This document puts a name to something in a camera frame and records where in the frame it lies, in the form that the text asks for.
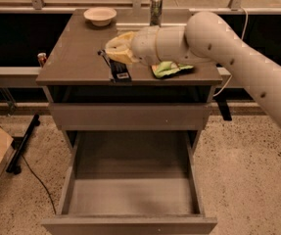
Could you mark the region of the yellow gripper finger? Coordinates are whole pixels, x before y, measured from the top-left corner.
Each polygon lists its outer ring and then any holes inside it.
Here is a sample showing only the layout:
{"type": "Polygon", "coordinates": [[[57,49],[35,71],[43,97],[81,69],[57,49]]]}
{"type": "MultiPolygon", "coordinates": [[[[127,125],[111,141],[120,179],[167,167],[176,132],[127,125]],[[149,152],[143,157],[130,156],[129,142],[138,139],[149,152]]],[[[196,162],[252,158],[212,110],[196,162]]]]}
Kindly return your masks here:
{"type": "Polygon", "coordinates": [[[117,37],[109,40],[106,44],[107,49],[129,49],[131,46],[131,41],[135,36],[134,31],[128,31],[117,37]]]}
{"type": "Polygon", "coordinates": [[[132,51],[130,49],[125,50],[117,50],[117,49],[107,49],[106,54],[111,60],[131,65],[133,63],[137,63],[138,59],[134,57],[132,51]]]}

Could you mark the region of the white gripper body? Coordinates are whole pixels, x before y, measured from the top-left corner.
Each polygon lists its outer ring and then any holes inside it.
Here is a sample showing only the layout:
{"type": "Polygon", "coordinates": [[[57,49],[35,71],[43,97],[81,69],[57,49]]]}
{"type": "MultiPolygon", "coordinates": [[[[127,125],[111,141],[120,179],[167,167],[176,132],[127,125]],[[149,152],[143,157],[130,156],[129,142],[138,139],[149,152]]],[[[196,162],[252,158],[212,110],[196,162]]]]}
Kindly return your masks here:
{"type": "Polygon", "coordinates": [[[135,33],[131,41],[131,51],[141,64],[151,66],[161,62],[157,51],[159,30],[158,26],[148,26],[135,33]]]}

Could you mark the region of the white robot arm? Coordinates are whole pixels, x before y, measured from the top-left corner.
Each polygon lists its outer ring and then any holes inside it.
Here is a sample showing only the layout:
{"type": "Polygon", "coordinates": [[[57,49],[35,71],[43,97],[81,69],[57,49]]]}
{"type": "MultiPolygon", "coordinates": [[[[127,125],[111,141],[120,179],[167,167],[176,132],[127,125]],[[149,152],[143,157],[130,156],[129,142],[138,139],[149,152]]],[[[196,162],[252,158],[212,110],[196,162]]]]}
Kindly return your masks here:
{"type": "Polygon", "coordinates": [[[105,51],[125,64],[220,64],[281,127],[281,66],[247,45],[215,13],[199,12],[185,25],[147,26],[121,34],[107,42],[105,51]]]}

